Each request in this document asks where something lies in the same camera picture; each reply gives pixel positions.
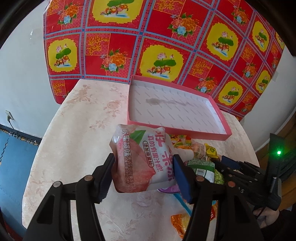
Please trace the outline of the right hand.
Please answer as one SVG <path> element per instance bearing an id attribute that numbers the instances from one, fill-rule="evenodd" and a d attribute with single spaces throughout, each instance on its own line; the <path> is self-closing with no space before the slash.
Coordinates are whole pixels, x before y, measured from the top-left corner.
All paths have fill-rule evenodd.
<path id="1" fill-rule="evenodd" d="M 279 210 L 272 210 L 268 207 L 266 208 L 259 208 L 253 211 L 253 214 L 257 216 L 259 227 L 265 228 L 269 225 L 272 225 L 279 217 L 280 211 Z"/>

